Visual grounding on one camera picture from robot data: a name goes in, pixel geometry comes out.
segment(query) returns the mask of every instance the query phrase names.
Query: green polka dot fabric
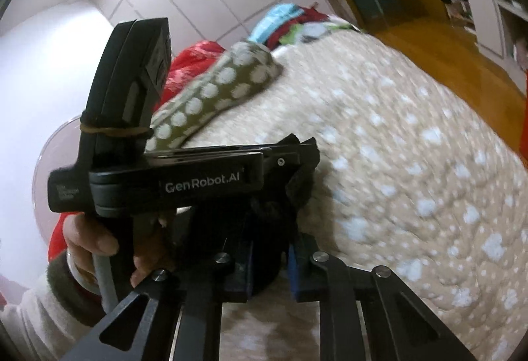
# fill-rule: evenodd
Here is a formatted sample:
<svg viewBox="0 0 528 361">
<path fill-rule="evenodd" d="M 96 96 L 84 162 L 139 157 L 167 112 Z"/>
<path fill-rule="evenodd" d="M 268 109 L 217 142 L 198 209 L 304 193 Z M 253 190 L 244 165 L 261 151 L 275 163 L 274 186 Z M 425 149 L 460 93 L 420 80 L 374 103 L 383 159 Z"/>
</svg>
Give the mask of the green polka dot fabric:
<svg viewBox="0 0 528 361">
<path fill-rule="evenodd" d="M 180 147 L 215 115 L 264 90 L 278 73 L 279 66 L 264 45 L 236 43 L 152 116 L 154 136 L 146 150 Z"/>
</svg>

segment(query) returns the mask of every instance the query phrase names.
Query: light blue fabric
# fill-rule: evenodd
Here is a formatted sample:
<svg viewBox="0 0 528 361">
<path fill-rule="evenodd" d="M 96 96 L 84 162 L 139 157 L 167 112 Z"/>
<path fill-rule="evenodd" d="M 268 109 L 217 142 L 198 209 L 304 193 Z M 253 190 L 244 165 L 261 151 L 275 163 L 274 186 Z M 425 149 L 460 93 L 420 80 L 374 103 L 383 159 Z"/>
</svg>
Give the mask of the light blue fabric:
<svg viewBox="0 0 528 361">
<path fill-rule="evenodd" d="M 303 14 L 304 10 L 294 3 L 279 3 L 260 20 L 248 39 L 254 43 L 264 44 L 284 23 Z"/>
</svg>

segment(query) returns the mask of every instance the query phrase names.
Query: device handle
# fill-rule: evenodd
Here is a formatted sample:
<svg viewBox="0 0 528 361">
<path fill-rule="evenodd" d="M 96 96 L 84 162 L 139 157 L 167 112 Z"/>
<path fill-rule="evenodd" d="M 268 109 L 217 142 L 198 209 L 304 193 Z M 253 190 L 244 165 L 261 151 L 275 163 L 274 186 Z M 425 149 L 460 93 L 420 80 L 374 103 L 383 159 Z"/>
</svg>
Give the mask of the device handle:
<svg viewBox="0 0 528 361">
<path fill-rule="evenodd" d="M 131 291 L 130 277 L 134 267 L 134 219 L 101 218 L 103 224 L 119 242 L 116 255 L 106 257 L 93 255 L 93 266 L 96 273 L 101 303 L 104 311 L 110 313 Z"/>
</svg>

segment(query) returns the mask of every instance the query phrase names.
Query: pink round headboard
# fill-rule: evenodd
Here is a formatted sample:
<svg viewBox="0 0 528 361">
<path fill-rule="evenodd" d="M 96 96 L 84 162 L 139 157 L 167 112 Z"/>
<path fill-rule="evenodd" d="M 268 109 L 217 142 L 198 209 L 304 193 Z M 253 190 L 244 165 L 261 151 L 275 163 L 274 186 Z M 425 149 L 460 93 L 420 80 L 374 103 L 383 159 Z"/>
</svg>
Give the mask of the pink round headboard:
<svg viewBox="0 0 528 361">
<path fill-rule="evenodd" d="M 81 136 L 80 116 L 63 124 L 48 139 L 40 153 L 33 175 L 33 210 L 36 224 L 46 244 L 59 220 L 59 213 L 48 207 L 48 176 L 52 170 L 71 166 L 77 160 Z"/>
</svg>

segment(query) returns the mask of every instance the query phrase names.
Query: gray sleeve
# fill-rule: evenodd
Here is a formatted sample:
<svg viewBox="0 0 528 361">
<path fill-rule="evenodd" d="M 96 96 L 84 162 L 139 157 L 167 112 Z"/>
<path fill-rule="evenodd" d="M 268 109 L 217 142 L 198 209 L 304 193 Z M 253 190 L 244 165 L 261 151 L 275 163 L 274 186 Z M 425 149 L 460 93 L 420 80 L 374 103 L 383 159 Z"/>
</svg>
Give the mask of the gray sleeve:
<svg viewBox="0 0 528 361">
<path fill-rule="evenodd" d="M 0 354 L 55 361 L 102 318 L 100 303 L 86 296 L 67 267 L 65 255 L 56 258 L 20 305 L 0 312 Z"/>
</svg>

